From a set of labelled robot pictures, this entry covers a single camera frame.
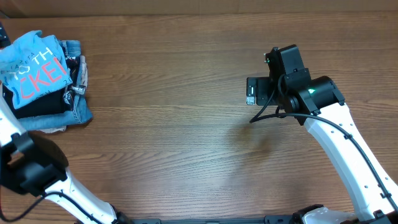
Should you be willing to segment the light blue printed t-shirt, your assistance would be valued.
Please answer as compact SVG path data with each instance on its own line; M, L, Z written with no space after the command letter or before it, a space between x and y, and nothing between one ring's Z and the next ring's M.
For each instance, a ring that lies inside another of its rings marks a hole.
M1 81L15 109L72 84L62 46L54 35L30 31L1 50Z

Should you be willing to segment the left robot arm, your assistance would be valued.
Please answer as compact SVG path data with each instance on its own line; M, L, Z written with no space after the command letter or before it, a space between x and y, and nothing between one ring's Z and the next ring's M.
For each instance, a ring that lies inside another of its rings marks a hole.
M81 223L130 223L122 212L81 184L69 169L68 159L51 140L26 131L1 100L1 185L37 200L19 216L21 220L43 200L61 206Z

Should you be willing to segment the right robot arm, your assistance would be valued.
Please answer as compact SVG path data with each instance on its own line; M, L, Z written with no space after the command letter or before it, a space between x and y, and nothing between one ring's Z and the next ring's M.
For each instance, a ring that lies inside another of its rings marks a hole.
M275 113L251 120L294 117L321 145L343 181L352 213L312 205L292 215L292 223L397 223L397 184L389 177L359 133L345 99L328 77L249 77L246 103Z

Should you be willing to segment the folded blue jeans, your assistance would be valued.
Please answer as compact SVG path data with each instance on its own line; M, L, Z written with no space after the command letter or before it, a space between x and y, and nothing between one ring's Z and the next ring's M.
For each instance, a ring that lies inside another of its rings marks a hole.
M86 102L88 69L78 40L61 40L72 84L49 93L14 110L15 116L29 131L56 132L67 126L85 124L93 118Z

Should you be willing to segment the folded black printed garment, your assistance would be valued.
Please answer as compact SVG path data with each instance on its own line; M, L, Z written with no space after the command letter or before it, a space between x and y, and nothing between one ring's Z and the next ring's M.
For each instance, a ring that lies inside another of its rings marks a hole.
M88 69L85 56L68 57L66 60L72 84L68 85L63 94L65 104L71 108L76 101L75 96L84 96L88 86Z

